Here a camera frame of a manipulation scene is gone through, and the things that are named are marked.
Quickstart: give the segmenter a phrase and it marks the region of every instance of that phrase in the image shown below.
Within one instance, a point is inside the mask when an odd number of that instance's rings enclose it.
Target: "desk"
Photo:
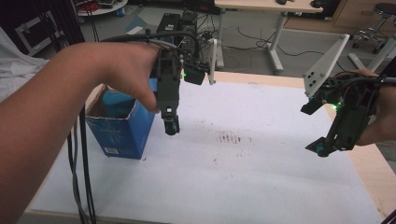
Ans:
[[[321,12],[322,8],[314,8],[310,6],[311,0],[296,0],[295,2],[288,1],[286,5],[280,5],[276,0],[215,0],[215,5],[221,8],[220,21],[219,21],[219,44],[218,44],[218,60],[217,68],[224,67],[222,58],[221,39],[222,39],[222,14],[225,13],[225,8],[247,9],[247,10],[271,10],[280,12],[279,19],[276,25],[276,32],[271,44],[266,47],[272,59],[275,68],[275,74],[283,72],[282,63],[276,53],[277,42],[283,30],[288,12],[304,12],[316,13]]]
[[[300,112],[302,79],[217,72],[216,80],[182,82],[180,133],[166,135],[157,117],[140,161],[105,157],[88,132],[100,220],[378,223],[396,207],[396,176],[374,146],[326,159],[304,149],[331,120],[323,108]],[[26,215],[75,217],[72,195],[63,149]]]

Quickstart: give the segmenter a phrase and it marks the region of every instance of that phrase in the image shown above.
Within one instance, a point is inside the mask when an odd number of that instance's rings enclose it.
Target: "blue cardboard box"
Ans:
[[[153,91],[156,91],[156,81],[154,78],[150,80]],[[125,118],[109,118],[102,101],[106,91],[107,86],[104,86],[88,106],[86,122],[105,155],[140,160],[155,114],[134,101]]]

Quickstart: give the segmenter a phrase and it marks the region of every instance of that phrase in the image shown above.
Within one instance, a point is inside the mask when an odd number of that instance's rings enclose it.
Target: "chair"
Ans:
[[[388,40],[388,37],[381,33],[380,29],[382,25],[385,23],[385,21],[389,18],[396,20],[396,5],[392,3],[378,3],[375,4],[373,11],[382,16],[381,20],[375,25],[374,28],[362,28],[358,31],[356,31],[351,38],[353,38],[354,35],[358,35],[359,39],[355,41],[355,43],[352,45],[352,48],[356,49],[359,47],[359,42],[364,39],[364,40],[373,40],[378,42],[378,46],[375,48],[374,53],[377,54],[382,48],[384,48],[385,43]]]

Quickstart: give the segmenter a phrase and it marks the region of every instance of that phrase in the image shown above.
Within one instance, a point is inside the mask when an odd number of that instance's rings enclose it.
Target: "table surface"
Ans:
[[[310,5],[311,0],[288,1],[285,5],[280,5],[276,0],[215,0],[215,5],[221,8],[252,9],[252,10],[273,10],[285,12],[321,12],[323,8],[314,8]]]

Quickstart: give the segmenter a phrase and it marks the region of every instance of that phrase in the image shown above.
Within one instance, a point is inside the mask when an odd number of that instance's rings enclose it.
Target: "floor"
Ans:
[[[181,9],[166,7],[137,7],[127,5],[125,16],[118,17],[116,13],[108,13],[93,18],[86,18],[81,24],[81,30],[86,41],[93,41],[92,21],[97,30],[100,40],[115,36],[125,35],[137,24],[150,29],[156,29],[161,21],[163,13],[178,13]],[[199,32],[217,36],[219,16],[199,15]],[[221,71],[247,73],[255,75],[273,75],[274,68],[262,47],[263,43],[272,36],[275,31],[277,20],[276,14],[248,13],[227,11],[223,16],[223,55],[224,68]],[[279,58],[285,71],[279,76],[301,77],[311,66],[325,53],[339,38],[339,34],[317,33],[296,30],[284,30],[279,40],[277,49]],[[338,64],[332,74],[343,70],[356,69],[348,59],[348,53],[356,53],[363,63],[368,64],[373,58],[375,43],[364,42],[358,49],[351,46],[353,41],[348,41],[342,52]],[[51,47],[47,47],[36,56],[49,59],[54,54]],[[208,48],[204,50],[204,56],[208,55]],[[378,67],[382,71],[386,62]],[[396,144],[394,142],[377,144],[385,159],[396,173]]]

